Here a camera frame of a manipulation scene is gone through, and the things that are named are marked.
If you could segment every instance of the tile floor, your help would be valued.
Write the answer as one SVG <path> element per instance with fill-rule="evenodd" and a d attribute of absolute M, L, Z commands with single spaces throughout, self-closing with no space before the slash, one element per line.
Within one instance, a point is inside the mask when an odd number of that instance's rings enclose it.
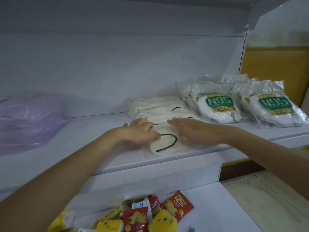
<path fill-rule="evenodd" d="M 222 185 L 264 232 L 309 231 L 309 202 L 268 171 Z"/>

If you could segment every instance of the forearm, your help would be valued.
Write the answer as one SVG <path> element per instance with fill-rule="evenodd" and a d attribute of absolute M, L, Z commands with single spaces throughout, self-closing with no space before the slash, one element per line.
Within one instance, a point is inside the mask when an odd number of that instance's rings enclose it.
<path fill-rule="evenodd" d="M 3 200 L 2 231 L 46 231 L 118 141 L 117 134 L 105 133 Z"/>
<path fill-rule="evenodd" d="M 239 128 L 235 128 L 225 142 L 246 154 L 309 200 L 308 156 Z"/>

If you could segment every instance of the purple package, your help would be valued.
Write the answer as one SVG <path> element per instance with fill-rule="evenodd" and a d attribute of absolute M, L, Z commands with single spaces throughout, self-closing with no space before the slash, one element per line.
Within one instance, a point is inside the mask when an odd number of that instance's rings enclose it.
<path fill-rule="evenodd" d="M 59 95 L 13 94 L 0 101 L 0 155 L 41 146 L 67 122 Z"/>

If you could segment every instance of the red chip bag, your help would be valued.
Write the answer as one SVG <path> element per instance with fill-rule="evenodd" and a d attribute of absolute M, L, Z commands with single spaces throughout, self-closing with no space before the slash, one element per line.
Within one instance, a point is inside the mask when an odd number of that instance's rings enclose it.
<path fill-rule="evenodd" d="M 161 204 L 161 207 L 173 215 L 177 219 L 177 223 L 194 208 L 192 203 L 189 202 L 180 190 L 165 200 Z"/>
<path fill-rule="evenodd" d="M 155 218 L 155 216 L 162 210 L 159 199 L 157 196 L 152 196 L 148 198 L 148 200 L 151 207 L 152 218 Z"/>
<path fill-rule="evenodd" d="M 148 232 L 148 207 L 130 209 L 123 212 L 125 232 Z"/>

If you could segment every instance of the person's left arm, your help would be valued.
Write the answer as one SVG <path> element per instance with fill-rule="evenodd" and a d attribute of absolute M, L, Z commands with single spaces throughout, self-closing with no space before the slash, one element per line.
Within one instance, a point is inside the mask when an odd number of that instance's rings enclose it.
<path fill-rule="evenodd" d="M 20 187 L 0 202 L 1 231 L 46 231 L 117 145 L 159 139 L 152 126 L 139 119 L 111 129 Z"/>

